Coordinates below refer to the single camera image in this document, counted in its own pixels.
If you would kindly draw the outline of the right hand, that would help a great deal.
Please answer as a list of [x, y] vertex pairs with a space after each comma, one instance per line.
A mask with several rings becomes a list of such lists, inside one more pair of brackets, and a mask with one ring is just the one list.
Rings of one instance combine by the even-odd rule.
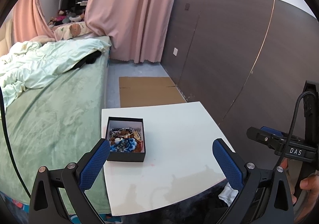
[[[297, 199], [295, 197], [295, 184], [292, 182], [290, 173], [289, 173], [289, 160], [287, 158], [283, 159], [280, 166], [284, 169], [286, 177], [288, 179], [290, 193], [292, 197], [292, 202], [296, 203]], [[303, 179], [299, 187], [301, 190], [306, 191], [307, 198], [304, 201], [304, 208], [314, 208], [315, 204], [318, 201], [318, 175], [310, 175], [309, 177]]]

